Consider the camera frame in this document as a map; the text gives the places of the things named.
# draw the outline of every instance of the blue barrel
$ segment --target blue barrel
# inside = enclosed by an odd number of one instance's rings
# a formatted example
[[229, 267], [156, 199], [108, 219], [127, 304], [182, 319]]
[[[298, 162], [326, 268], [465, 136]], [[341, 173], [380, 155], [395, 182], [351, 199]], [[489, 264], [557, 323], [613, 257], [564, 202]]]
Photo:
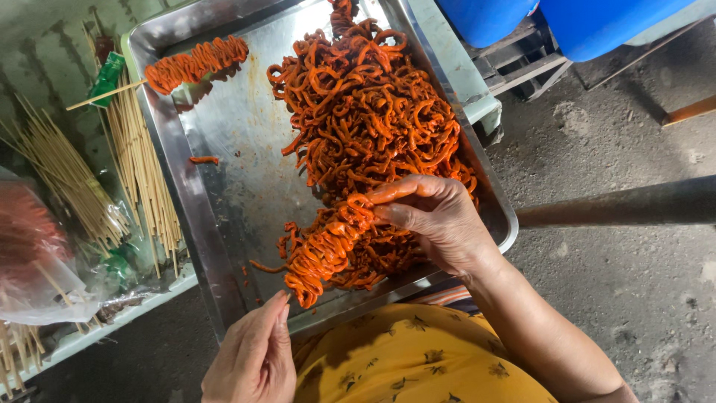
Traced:
[[542, 0], [562, 53], [573, 62], [601, 56], [694, 0]]
[[506, 37], [539, 0], [437, 0], [465, 42], [488, 47]]

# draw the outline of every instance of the yellow shirt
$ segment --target yellow shirt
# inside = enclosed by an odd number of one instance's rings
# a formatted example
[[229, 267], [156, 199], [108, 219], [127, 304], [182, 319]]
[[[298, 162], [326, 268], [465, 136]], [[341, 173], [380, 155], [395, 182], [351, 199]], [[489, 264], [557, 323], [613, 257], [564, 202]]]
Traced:
[[294, 349], [295, 402], [544, 402], [482, 315], [392, 304]]

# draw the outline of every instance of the clear plastic bag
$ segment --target clear plastic bag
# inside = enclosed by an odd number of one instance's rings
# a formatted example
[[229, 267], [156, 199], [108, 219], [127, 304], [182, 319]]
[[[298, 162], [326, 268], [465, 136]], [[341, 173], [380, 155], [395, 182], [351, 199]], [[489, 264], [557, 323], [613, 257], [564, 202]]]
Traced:
[[102, 296], [85, 291], [67, 235], [28, 183], [0, 169], [0, 319], [87, 322]]

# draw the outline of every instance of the hand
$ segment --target hand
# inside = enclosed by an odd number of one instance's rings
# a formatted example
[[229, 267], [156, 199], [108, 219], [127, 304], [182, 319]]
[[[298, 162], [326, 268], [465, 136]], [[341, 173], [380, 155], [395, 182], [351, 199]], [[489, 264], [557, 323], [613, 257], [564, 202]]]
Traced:
[[470, 275], [502, 258], [459, 181], [413, 174], [367, 196], [375, 204], [390, 203], [375, 207], [379, 223], [416, 232], [427, 256], [451, 275]]
[[226, 332], [201, 382], [202, 403], [291, 402], [296, 369], [286, 319], [289, 296], [279, 291]]

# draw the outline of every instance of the metal tray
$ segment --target metal tray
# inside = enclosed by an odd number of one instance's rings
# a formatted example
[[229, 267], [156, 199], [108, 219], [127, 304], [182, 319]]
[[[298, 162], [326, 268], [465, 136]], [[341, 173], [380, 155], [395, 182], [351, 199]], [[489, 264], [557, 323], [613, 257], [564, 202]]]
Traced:
[[[281, 155], [296, 132], [286, 104], [271, 94], [266, 69], [293, 54], [294, 41], [304, 33], [321, 28], [329, 36], [331, 10], [326, 0], [199, 0], [125, 35], [134, 80], [143, 78], [144, 66], [214, 37], [240, 35], [250, 49], [237, 69], [208, 75], [198, 85], [182, 85], [171, 96], [147, 85], [137, 89], [219, 340], [233, 322], [259, 307], [257, 298], [266, 300], [284, 288], [281, 275], [254, 270], [248, 260], [280, 265], [275, 243], [284, 234], [283, 223], [309, 225], [321, 207], [306, 187], [305, 175], [295, 169], [296, 157]], [[383, 29], [407, 34], [414, 61], [452, 105], [463, 127], [460, 157], [475, 168], [480, 182], [480, 215], [505, 252], [517, 235], [516, 216], [410, 5], [407, 0], [359, 0], [355, 20], [367, 17], [377, 19]], [[195, 166], [188, 162], [192, 155], [213, 155], [221, 162]], [[292, 306], [289, 330], [298, 337], [323, 331], [447, 277], [434, 265], [423, 265], [372, 291], [328, 290], [315, 314]]]

